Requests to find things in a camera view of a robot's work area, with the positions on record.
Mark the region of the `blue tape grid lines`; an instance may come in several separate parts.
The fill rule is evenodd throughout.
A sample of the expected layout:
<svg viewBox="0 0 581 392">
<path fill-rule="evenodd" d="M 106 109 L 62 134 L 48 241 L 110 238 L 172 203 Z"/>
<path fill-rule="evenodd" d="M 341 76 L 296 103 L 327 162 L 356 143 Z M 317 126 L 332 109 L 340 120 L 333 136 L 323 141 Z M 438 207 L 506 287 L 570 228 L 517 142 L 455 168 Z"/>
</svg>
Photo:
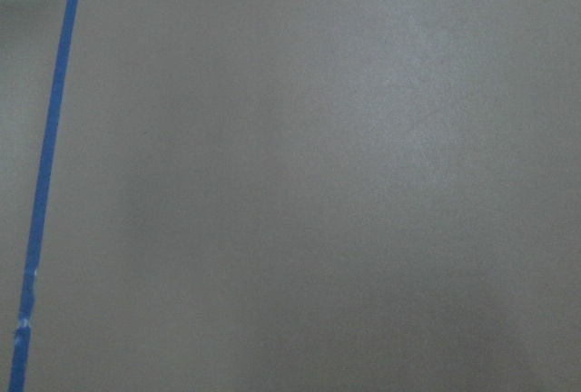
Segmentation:
<svg viewBox="0 0 581 392">
<path fill-rule="evenodd" d="M 10 378 L 7 386 L 7 389 L 11 392 L 25 391 L 27 365 L 33 334 L 35 289 L 42 257 L 44 226 L 50 197 L 54 154 L 57 144 L 71 45 L 74 36 L 78 1 L 65 0 L 64 16 L 54 61 L 51 91 L 35 181 L 34 202 L 25 253 L 17 324 L 14 332 L 13 355 L 10 367 Z"/>
</svg>

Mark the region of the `brown paper table cover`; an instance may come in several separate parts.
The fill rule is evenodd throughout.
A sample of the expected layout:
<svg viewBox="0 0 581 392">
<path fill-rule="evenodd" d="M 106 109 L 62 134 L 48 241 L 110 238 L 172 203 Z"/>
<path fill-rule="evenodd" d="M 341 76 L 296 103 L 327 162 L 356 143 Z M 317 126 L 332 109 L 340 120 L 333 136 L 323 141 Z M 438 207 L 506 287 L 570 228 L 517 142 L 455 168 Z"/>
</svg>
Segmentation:
<svg viewBox="0 0 581 392">
<path fill-rule="evenodd" d="M 577 391 L 580 0 L 79 0 L 29 391 Z"/>
</svg>

